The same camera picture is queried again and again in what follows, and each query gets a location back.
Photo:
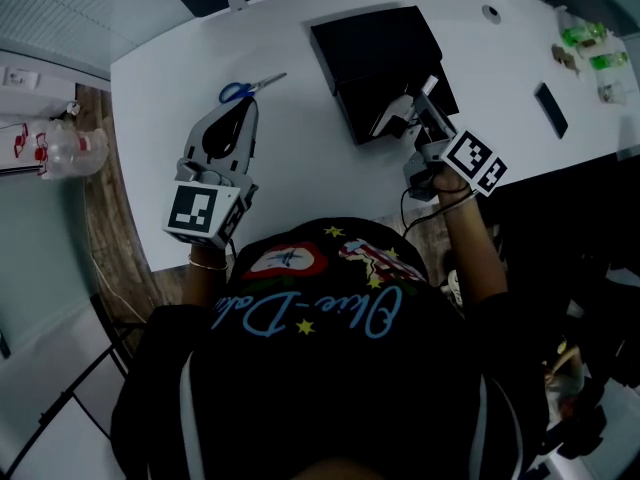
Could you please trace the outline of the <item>black smartphone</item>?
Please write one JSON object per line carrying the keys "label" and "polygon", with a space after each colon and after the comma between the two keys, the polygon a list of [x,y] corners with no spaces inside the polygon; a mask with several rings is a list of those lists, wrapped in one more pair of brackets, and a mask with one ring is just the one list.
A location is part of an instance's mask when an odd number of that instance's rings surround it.
{"label": "black smartphone", "polygon": [[568,130],[568,122],[548,86],[541,82],[535,89],[534,96],[556,136],[563,139]]}

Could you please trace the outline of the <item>black box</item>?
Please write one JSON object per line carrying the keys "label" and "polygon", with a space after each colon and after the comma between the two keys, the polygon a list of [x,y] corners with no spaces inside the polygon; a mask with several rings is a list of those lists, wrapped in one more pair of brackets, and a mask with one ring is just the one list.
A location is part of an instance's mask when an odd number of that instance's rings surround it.
{"label": "black box", "polygon": [[443,53],[416,6],[343,17],[310,27],[310,43],[357,145],[391,135],[399,138],[407,119],[392,117],[378,130],[391,103],[418,96],[429,77],[429,95],[446,115],[459,112],[445,75]]}

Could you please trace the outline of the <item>clear water jug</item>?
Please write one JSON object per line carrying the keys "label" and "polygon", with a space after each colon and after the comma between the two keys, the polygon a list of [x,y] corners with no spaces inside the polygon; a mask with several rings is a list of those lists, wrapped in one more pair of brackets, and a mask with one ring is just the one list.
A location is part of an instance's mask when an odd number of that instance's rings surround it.
{"label": "clear water jug", "polygon": [[64,129],[60,120],[36,120],[22,123],[15,136],[13,153],[21,164],[43,170],[48,162],[49,149]]}
{"label": "clear water jug", "polygon": [[109,155],[109,140],[101,128],[78,131],[58,128],[36,136],[40,154],[39,176],[47,180],[96,174]]}

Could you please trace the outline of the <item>green drink bottle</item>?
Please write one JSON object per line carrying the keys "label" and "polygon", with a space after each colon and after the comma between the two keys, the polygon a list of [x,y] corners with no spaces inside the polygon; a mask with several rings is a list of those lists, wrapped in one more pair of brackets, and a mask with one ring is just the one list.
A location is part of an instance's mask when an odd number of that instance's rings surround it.
{"label": "green drink bottle", "polygon": [[628,63],[628,54],[625,51],[615,51],[589,58],[590,65],[596,71],[622,67]]}
{"label": "green drink bottle", "polygon": [[602,23],[586,22],[564,29],[561,38],[564,43],[573,48],[590,48],[603,43],[608,33]]}

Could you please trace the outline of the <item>silver stapler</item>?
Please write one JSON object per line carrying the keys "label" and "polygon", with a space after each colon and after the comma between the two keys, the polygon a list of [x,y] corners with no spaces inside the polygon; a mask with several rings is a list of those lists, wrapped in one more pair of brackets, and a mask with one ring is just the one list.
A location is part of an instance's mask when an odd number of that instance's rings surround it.
{"label": "silver stapler", "polygon": [[377,118],[369,135],[373,138],[392,136],[400,139],[414,115],[414,98],[403,94],[393,100]]}

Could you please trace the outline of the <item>person's right hand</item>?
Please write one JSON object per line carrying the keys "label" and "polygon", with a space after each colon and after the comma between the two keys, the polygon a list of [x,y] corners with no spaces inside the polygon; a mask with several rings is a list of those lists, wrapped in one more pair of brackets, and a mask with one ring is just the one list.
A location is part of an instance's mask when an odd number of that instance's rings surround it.
{"label": "person's right hand", "polygon": [[445,196],[462,196],[470,191],[469,183],[447,164],[435,175],[433,186],[439,195]]}

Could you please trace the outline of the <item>person's left forearm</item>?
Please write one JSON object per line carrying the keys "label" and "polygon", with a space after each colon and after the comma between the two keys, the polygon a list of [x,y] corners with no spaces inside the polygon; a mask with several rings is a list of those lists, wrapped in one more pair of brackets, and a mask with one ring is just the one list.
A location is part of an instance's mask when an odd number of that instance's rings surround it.
{"label": "person's left forearm", "polygon": [[212,309],[224,291],[227,269],[224,250],[192,246],[182,302],[186,305]]}

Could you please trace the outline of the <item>person's black printed shirt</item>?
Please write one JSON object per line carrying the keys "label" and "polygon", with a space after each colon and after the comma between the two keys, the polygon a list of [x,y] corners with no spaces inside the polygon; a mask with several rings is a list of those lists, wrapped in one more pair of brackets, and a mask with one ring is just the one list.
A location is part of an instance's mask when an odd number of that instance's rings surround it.
{"label": "person's black printed shirt", "polygon": [[460,315],[392,229],[319,219],[245,247],[209,308],[152,313],[115,406],[127,480],[511,480],[549,413],[506,294]]}

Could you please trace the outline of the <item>black metal frame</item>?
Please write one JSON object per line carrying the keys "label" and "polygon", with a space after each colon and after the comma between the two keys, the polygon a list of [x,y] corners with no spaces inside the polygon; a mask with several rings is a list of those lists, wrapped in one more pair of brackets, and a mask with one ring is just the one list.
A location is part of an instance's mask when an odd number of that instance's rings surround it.
{"label": "black metal frame", "polygon": [[124,480],[111,416],[139,318],[113,320],[99,295],[0,354],[0,480]]}

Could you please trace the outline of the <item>white water dispenser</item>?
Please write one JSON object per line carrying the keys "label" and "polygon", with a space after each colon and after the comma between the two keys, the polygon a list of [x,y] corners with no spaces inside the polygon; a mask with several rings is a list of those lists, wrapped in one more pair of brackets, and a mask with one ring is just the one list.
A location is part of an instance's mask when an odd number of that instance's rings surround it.
{"label": "white water dispenser", "polygon": [[0,49],[0,115],[55,117],[75,100],[76,84],[44,64]]}

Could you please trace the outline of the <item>person's right forearm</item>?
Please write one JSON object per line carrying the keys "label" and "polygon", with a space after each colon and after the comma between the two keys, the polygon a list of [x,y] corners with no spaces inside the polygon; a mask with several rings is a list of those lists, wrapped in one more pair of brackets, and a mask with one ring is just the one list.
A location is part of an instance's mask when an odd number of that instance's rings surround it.
{"label": "person's right forearm", "polygon": [[439,193],[444,219],[455,256],[462,297],[462,314],[470,317],[484,300],[508,291],[507,277],[498,252],[469,189]]}

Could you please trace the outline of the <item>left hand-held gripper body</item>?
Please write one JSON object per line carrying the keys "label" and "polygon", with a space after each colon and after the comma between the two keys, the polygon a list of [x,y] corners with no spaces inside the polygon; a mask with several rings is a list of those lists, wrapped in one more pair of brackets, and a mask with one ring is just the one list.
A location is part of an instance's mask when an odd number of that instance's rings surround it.
{"label": "left hand-held gripper body", "polygon": [[247,174],[219,162],[205,165],[184,158],[172,189],[162,229],[182,243],[224,250],[258,186]]}

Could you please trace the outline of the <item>small brown object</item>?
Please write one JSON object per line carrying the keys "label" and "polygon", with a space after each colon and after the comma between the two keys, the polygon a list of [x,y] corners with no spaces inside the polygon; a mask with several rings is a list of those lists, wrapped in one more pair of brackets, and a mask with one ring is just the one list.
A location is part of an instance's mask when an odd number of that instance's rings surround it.
{"label": "small brown object", "polygon": [[577,66],[576,60],[574,56],[567,52],[563,47],[553,44],[551,47],[551,53],[553,59],[563,65],[566,69],[571,70],[576,73],[576,75],[580,74],[580,70]]}

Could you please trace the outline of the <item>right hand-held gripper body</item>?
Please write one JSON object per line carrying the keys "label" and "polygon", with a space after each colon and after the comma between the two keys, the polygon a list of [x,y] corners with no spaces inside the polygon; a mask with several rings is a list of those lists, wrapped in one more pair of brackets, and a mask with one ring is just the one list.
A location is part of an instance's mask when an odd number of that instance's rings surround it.
{"label": "right hand-held gripper body", "polygon": [[420,201],[437,196],[435,178],[445,165],[485,197],[491,195],[508,170],[497,153],[468,130],[436,141],[420,131],[414,147],[416,152],[403,172],[409,196]]}

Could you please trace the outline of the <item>blue-handled scissors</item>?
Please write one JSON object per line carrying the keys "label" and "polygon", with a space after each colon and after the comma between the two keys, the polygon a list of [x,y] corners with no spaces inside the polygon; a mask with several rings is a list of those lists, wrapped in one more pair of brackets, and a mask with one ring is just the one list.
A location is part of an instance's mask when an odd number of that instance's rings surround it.
{"label": "blue-handled scissors", "polygon": [[254,83],[232,82],[226,85],[219,93],[218,100],[221,104],[226,104],[234,100],[245,97],[253,97],[257,92],[276,83],[286,77],[285,72],[279,73]]}

